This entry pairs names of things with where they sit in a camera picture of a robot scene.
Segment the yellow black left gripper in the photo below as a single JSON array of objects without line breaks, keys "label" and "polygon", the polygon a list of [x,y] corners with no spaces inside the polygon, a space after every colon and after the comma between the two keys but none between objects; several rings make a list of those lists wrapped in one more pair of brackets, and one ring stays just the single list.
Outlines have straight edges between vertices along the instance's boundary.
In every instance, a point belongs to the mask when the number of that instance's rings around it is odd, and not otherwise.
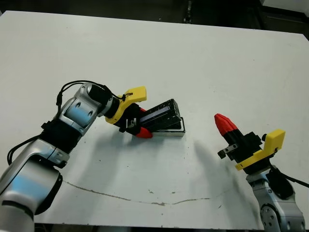
[{"label": "yellow black left gripper", "polygon": [[114,97],[111,108],[105,114],[106,122],[119,127],[120,132],[128,132],[138,138],[152,138],[152,133],[140,125],[140,119],[146,110],[138,103],[145,100],[145,86],[131,88],[122,96]]}]

